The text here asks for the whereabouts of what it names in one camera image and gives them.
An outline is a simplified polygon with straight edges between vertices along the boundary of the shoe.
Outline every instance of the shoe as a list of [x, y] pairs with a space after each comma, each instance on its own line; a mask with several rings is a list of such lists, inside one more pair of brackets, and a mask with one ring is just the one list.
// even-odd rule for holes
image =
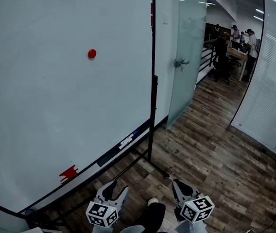
[[249, 79], [248, 79], [248, 78], [246, 78], [245, 76], [244, 76], [244, 77], [242, 77], [242, 79], [241, 79], [241, 80], [246, 81], [246, 82], [249, 82]]
[[158, 200], [157, 200], [156, 198], [150, 199], [150, 200], [148, 201], [148, 206], [149, 206], [150, 204], [152, 204], [152, 203], [158, 203]]

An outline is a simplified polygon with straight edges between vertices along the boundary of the window blinds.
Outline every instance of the window blinds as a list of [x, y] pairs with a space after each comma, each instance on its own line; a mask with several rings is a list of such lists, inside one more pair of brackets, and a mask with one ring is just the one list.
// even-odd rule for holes
[[265, 39], [253, 78], [232, 125], [276, 148], [276, 0], [265, 0]]

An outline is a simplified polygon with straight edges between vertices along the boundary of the black pants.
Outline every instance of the black pants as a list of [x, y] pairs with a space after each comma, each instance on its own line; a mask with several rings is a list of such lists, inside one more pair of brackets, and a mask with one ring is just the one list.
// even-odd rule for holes
[[245, 78], [248, 80], [250, 79], [250, 75], [254, 69], [255, 62], [256, 62], [256, 58], [248, 55], [248, 60], [246, 63], [247, 74], [245, 75]]
[[163, 223], [165, 210], [166, 206], [164, 204], [152, 203], [133, 225], [142, 225], [144, 227], [143, 233], [156, 233]]

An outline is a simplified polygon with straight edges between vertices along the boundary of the wooden floor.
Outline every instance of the wooden floor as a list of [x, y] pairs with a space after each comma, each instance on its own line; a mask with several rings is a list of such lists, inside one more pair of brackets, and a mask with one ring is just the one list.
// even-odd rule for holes
[[[262, 232], [276, 218], [276, 158], [260, 151], [258, 144], [233, 127], [228, 127], [242, 100], [246, 83], [233, 73], [231, 84], [205, 78], [195, 90], [192, 105], [168, 131], [154, 135], [153, 161], [171, 177], [163, 179], [147, 162], [140, 160], [121, 178], [116, 191], [129, 186], [129, 196], [120, 212], [114, 232], [129, 226], [156, 197], [166, 205], [161, 231], [174, 233], [178, 225], [173, 210], [176, 202], [172, 180], [183, 179], [214, 202], [207, 232]], [[145, 150], [144, 142], [138, 148]], [[95, 182], [59, 205], [64, 213], [106, 182], [136, 158], [130, 154]], [[91, 232], [85, 211], [87, 205], [67, 217], [77, 232]], [[57, 212], [50, 211], [51, 218]], [[276, 222], [266, 232], [276, 233]]]

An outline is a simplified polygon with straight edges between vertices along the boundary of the red magnet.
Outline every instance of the red magnet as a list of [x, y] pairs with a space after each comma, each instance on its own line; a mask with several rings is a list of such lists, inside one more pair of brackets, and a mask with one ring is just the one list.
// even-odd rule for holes
[[89, 57], [90, 59], [93, 59], [93, 58], [96, 57], [96, 54], [97, 54], [96, 50], [91, 49], [91, 50], [89, 50], [89, 52], [88, 52], [88, 57]]

